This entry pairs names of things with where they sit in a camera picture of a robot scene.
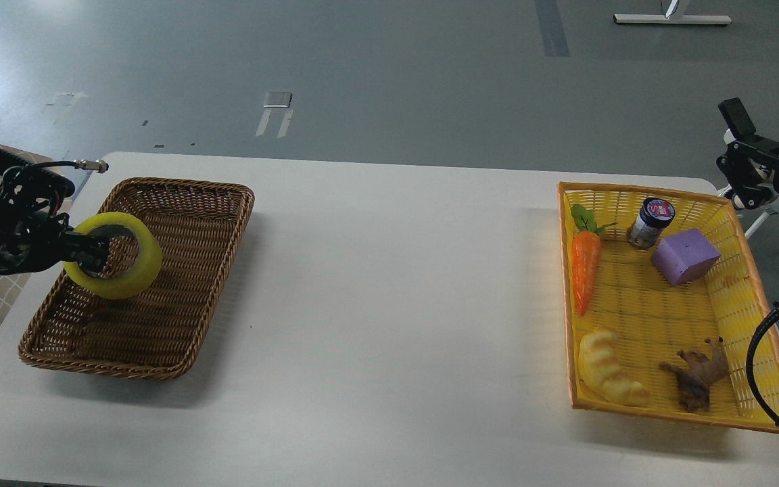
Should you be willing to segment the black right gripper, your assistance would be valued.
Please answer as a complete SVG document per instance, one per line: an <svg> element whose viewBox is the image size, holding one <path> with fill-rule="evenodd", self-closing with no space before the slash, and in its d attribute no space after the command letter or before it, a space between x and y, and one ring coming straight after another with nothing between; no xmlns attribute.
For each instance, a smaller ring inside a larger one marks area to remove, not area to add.
<svg viewBox="0 0 779 487"><path fill-rule="evenodd" d="M726 150L716 166L726 177L726 197L740 210L754 210L779 200L779 141L757 134L741 99L717 105L727 124Z"/></svg>

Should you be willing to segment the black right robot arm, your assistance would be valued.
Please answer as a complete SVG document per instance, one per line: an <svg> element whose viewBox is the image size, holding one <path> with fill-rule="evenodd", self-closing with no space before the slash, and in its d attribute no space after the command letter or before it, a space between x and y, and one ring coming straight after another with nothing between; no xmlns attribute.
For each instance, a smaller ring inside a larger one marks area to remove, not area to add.
<svg viewBox="0 0 779 487"><path fill-rule="evenodd" d="M717 158L728 182L724 191L739 209L754 210L779 198L779 141L757 134L741 99L718 104L727 124L726 151Z"/></svg>

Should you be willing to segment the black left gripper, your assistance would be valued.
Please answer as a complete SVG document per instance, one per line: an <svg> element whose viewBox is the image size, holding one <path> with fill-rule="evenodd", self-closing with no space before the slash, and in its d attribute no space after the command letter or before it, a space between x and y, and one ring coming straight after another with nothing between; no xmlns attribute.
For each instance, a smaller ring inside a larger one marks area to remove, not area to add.
<svg viewBox="0 0 779 487"><path fill-rule="evenodd" d="M82 234L74 231L72 226L66 226L41 246L41 267L50 268L59 262L70 262L85 273L102 273L110 258L108 250L102 249L109 246L110 237L107 235Z"/></svg>

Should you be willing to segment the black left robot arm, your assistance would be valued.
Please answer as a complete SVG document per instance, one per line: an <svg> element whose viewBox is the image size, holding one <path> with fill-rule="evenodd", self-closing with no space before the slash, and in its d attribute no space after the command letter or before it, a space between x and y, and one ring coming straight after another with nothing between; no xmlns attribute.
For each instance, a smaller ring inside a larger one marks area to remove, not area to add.
<svg viewBox="0 0 779 487"><path fill-rule="evenodd" d="M30 162L0 148L0 275L45 271L59 262L77 263L96 277L105 268L110 238L85 235L62 212L74 182L53 169L73 167L103 173L103 160Z"/></svg>

